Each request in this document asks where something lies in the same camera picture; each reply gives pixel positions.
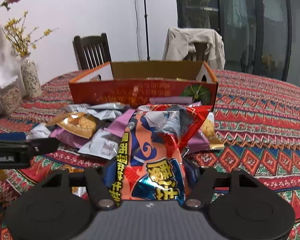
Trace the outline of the chair with beige jacket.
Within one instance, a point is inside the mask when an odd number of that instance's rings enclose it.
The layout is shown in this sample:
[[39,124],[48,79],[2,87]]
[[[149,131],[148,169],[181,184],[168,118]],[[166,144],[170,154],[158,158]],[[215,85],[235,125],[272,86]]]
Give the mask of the chair with beige jacket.
[[185,61],[208,61],[209,54],[206,53],[207,43],[194,43],[194,52],[189,52]]

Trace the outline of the patterned red tablecloth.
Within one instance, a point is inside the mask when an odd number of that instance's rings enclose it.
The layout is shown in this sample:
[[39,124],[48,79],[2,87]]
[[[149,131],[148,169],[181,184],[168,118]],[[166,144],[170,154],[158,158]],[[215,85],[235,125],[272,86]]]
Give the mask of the patterned red tablecloth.
[[[72,97],[68,82],[82,71],[55,77],[42,86],[43,96],[25,99],[10,116],[0,116],[0,133],[28,133],[62,113]],[[195,164],[229,172],[241,168],[277,192],[294,209],[296,223],[288,239],[300,239],[300,88],[267,77],[216,70],[218,92],[215,132],[225,149],[190,156]],[[38,156],[23,170],[10,170],[0,181],[0,239],[12,239],[3,223],[10,202],[59,168],[70,171],[103,165],[69,146]]]

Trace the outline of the orange cracker packet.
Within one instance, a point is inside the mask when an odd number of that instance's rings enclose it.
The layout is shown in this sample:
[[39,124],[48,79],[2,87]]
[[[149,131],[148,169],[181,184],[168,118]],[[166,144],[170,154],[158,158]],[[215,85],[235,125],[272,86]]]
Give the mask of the orange cracker packet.
[[102,125],[102,122],[85,112],[71,112],[55,116],[46,123],[46,126],[54,125],[76,136],[90,139]]

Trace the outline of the silver snack packet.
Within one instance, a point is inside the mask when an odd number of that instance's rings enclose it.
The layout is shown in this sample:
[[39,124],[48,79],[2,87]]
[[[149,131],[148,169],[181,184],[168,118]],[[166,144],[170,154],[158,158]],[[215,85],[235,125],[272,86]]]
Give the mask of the silver snack packet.
[[109,102],[99,105],[90,104],[70,104],[64,108],[67,112],[84,112],[90,114],[99,120],[115,120],[121,116],[126,110],[130,109],[130,105],[120,102]]

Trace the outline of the clear jar of nuts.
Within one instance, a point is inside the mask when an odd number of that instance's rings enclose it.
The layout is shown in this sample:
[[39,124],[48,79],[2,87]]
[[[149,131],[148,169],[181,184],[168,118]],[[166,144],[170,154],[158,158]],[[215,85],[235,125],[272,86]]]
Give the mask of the clear jar of nuts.
[[19,79],[17,76],[10,78],[0,85],[0,114],[9,115],[22,103]]

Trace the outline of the floral ceramic vase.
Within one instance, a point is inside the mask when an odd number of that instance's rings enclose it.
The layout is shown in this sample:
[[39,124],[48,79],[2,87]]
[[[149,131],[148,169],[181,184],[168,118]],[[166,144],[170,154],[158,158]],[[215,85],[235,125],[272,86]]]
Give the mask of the floral ceramic vase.
[[26,94],[31,98],[42,96],[43,91],[37,68],[35,63],[29,59],[29,55],[22,57],[20,71]]

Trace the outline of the studio light on stand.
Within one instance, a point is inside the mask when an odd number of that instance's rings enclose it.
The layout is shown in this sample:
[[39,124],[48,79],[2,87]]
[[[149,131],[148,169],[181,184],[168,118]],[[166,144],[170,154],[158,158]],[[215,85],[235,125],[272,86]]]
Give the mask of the studio light on stand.
[[[137,8],[137,0],[134,0],[134,11],[135,11],[135,20],[136,20],[136,49],[138,60],[141,60],[140,57],[140,46],[139,46],[139,16]],[[145,37],[146,37],[146,59],[150,61],[150,49],[149,49],[149,32],[148,32],[148,14],[147,14],[147,0],[143,0],[143,14],[144,14],[144,23],[145,23]]]

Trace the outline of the yellow flower branches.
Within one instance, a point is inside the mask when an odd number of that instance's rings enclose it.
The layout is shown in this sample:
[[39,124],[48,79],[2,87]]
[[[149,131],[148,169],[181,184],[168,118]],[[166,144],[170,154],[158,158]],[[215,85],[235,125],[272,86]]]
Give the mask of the yellow flower branches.
[[30,55],[30,49],[37,49],[37,43],[51,35],[55,29],[46,29],[43,31],[42,35],[33,39],[32,35],[38,26],[35,26],[31,31],[26,30],[25,22],[27,19],[28,11],[24,11],[23,16],[20,18],[8,19],[7,23],[2,27],[2,31],[6,39],[10,42],[13,51],[19,57],[26,57]]

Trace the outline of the white cracker packet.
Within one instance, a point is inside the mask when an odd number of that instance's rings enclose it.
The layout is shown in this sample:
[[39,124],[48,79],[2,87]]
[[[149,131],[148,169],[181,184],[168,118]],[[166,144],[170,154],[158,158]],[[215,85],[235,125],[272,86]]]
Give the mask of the white cracker packet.
[[203,151],[216,151],[224,148],[224,143],[215,133],[215,116],[210,112],[198,130],[188,142],[189,154]]

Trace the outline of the dark wooden chair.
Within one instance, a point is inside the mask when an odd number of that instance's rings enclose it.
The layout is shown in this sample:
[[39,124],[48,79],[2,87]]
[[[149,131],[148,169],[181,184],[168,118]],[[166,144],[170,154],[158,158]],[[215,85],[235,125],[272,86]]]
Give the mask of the dark wooden chair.
[[96,68],[111,61],[108,37],[106,33],[100,36],[75,36],[72,42],[79,70]]

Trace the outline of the black framed glass doors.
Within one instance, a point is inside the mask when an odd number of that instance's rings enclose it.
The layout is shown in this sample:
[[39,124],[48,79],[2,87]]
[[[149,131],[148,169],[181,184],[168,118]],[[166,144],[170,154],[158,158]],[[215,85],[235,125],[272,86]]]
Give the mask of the black framed glass doors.
[[181,28],[223,38],[225,68],[300,87],[300,0],[177,0]]

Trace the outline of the red orange snack bag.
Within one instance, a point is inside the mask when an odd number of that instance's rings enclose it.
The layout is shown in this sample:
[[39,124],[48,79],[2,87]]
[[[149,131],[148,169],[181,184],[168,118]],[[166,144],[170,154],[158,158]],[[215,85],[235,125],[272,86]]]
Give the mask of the red orange snack bag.
[[124,200],[176,200],[190,187],[181,156],[211,106],[143,105],[132,114],[116,156],[108,191],[116,205]]

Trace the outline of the beige jacket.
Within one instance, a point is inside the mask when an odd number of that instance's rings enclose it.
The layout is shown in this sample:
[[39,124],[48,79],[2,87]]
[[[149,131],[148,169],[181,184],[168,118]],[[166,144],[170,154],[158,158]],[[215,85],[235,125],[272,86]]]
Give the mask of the beige jacket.
[[214,29],[169,28],[162,59],[167,61],[181,61],[185,59],[188,53],[196,52],[196,43],[206,44],[204,55],[207,56],[207,64],[210,68],[224,69],[224,42],[222,36]]

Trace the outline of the orange cardboard box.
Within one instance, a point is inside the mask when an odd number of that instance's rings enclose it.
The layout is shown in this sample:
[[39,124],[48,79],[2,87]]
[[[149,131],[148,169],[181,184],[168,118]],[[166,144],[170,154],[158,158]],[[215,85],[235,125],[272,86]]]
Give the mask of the orange cardboard box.
[[205,61],[106,62],[71,79],[69,87],[76,104],[138,107],[151,98],[186,96],[213,106],[218,80]]

